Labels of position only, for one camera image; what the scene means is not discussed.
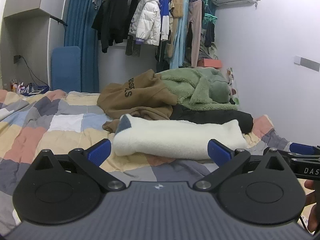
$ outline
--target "light blue pants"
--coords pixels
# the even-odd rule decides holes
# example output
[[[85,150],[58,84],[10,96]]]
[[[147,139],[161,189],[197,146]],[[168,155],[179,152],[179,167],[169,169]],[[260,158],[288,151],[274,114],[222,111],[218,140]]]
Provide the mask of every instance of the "light blue pants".
[[[187,23],[188,23],[188,9],[189,0],[183,2],[183,17],[179,18],[177,31],[173,42],[173,55],[170,60],[170,69],[179,68],[184,61],[186,37],[187,37]]]

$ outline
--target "folded white blanket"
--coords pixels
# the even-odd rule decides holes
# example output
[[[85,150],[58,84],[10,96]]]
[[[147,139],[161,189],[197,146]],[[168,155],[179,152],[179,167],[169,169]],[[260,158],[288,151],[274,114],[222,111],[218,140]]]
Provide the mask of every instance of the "folded white blanket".
[[[120,118],[112,148],[118,156],[141,152],[176,159],[210,159],[208,142],[216,139],[228,148],[246,148],[237,120],[225,124],[187,121],[149,121],[125,114]]]

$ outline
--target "teal hanger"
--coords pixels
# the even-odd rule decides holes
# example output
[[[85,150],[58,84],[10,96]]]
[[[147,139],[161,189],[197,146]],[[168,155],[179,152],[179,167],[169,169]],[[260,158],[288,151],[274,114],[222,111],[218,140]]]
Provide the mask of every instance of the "teal hanger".
[[[209,12],[211,13],[211,14],[209,14],[209,13],[204,14],[204,19],[203,19],[204,24],[207,24],[209,22],[216,24],[216,21],[218,18],[212,15],[212,12],[211,12],[210,8],[208,7],[208,0],[205,0],[204,5],[205,5],[204,9],[208,8]]]

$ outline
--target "black coat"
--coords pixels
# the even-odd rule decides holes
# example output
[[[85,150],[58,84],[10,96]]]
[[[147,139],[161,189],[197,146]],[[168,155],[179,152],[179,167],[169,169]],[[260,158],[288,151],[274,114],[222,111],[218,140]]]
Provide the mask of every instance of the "black coat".
[[[129,13],[128,0],[105,0],[93,21],[92,28],[98,31],[102,52],[108,47],[123,42],[124,26]]]
[[[131,24],[131,20],[132,17],[137,9],[137,6],[139,4],[139,0],[131,0],[131,4],[130,4],[130,9],[129,9],[129,14],[127,19],[125,20],[125,24],[124,24],[124,34],[123,34],[123,38],[126,40],[128,38],[128,33],[129,33],[129,28],[130,28],[130,24]]]
[[[237,110],[210,110],[210,111],[193,111],[181,105],[173,106],[173,113],[170,120],[185,120],[197,124],[216,123],[224,124],[231,120],[238,120],[242,133],[250,133],[253,128],[253,118]]]

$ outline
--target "bed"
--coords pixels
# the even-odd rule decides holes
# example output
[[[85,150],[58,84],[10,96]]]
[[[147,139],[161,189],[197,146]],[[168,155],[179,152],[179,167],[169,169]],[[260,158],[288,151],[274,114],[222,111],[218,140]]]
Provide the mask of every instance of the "bed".
[[[13,191],[40,150],[67,154],[74,148],[87,149],[114,134],[102,129],[111,119],[97,106],[99,94],[49,91],[24,97],[0,90],[0,234],[16,226]],[[266,147],[288,150],[290,142],[279,137],[268,116],[254,120],[245,135],[248,150],[262,155]],[[110,157],[100,166],[126,185],[132,180],[188,181],[193,184],[217,169],[211,161],[175,160],[142,153]]]

